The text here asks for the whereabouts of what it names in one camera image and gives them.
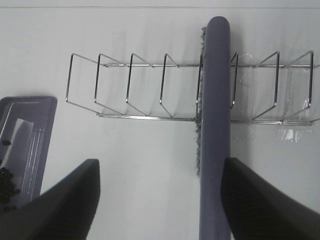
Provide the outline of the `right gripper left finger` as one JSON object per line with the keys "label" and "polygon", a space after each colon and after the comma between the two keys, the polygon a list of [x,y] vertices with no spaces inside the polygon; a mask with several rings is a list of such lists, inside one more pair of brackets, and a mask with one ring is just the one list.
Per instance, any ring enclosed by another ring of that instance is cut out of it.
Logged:
{"label": "right gripper left finger", "polygon": [[2,240],[85,240],[101,194],[100,163],[87,159],[52,188],[0,218]]}

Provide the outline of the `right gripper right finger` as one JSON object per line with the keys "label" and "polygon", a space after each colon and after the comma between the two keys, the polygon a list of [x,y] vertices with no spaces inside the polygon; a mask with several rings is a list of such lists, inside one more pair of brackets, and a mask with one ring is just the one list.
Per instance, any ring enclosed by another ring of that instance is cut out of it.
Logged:
{"label": "right gripper right finger", "polygon": [[320,214],[264,180],[237,158],[227,158],[222,206],[236,240],[318,240]]}

